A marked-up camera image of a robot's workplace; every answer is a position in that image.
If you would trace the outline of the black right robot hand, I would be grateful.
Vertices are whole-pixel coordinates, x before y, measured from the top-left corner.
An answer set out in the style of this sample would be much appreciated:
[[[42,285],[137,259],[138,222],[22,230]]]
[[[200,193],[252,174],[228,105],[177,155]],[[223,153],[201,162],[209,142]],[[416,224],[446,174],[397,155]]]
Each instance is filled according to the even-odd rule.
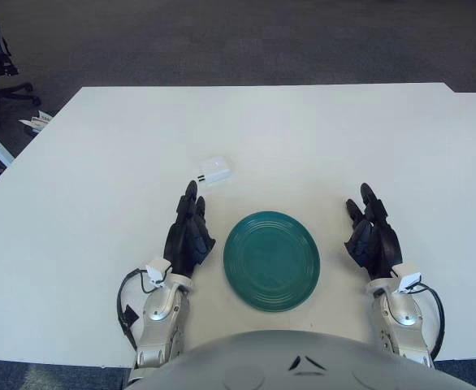
[[[403,262],[400,243],[387,222],[382,201],[367,183],[361,185],[361,197],[363,211],[352,199],[346,201],[353,233],[344,246],[355,263],[366,269],[371,280],[390,278],[392,268]]]

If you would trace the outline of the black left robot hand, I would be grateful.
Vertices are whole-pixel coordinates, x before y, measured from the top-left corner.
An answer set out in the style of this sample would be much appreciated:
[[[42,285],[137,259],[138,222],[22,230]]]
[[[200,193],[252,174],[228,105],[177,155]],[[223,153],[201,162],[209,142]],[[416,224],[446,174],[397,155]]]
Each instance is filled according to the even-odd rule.
[[[205,219],[206,202],[197,195],[197,183],[191,180],[176,209],[176,220],[167,235],[163,258],[171,263],[174,274],[193,277],[214,248]]]

